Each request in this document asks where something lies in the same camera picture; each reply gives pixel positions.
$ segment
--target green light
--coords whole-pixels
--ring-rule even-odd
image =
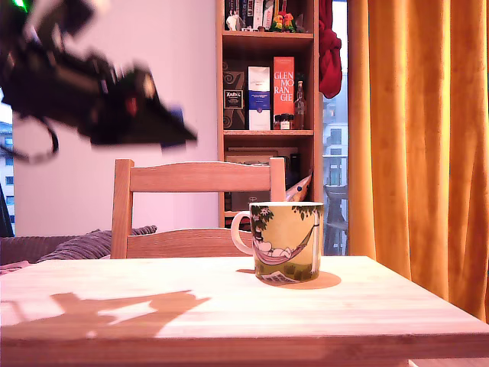
[[[28,7],[27,5],[24,3],[23,0],[13,0],[14,1],[14,5],[15,6],[18,6],[19,8],[22,8],[24,9],[24,11],[27,13],[28,12]]]

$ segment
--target bookshelf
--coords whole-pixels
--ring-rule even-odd
[[[307,200],[323,201],[322,192],[322,100],[319,95],[319,0],[288,0],[287,12],[303,14],[307,33],[225,31],[225,0],[216,0],[217,52],[217,140],[218,158],[236,148],[293,148],[300,153],[301,178],[313,172]],[[223,128],[222,62],[233,60],[247,66],[270,67],[275,56],[294,57],[297,73],[304,75],[307,102],[304,130],[225,130]],[[226,211],[224,194],[219,194],[219,226],[237,212]]]

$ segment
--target small jar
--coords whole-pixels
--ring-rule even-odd
[[[281,122],[282,122],[282,115],[275,115],[274,130],[280,130]]]
[[[289,114],[282,114],[282,121],[280,123],[280,130],[290,130]]]

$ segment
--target chair backrest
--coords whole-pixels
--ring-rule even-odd
[[[187,162],[135,167],[129,159],[115,161],[111,258],[242,256],[231,243],[229,229],[181,229],[131,235],[133,193],[197,193],[270,191],[271,201],[285,201],[283,158],[268,166],[228,162]],[[241,238],[251,244],[251,234]]]

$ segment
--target dark box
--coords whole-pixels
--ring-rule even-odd
[[[244,191],[231,193],[231,210],[249,210],[250,203],[270,201],[270,191]]]
[[[224,129],[248,130],[245,102],[245,72],[230,71],[228,64],[222,64],[224,89]]]

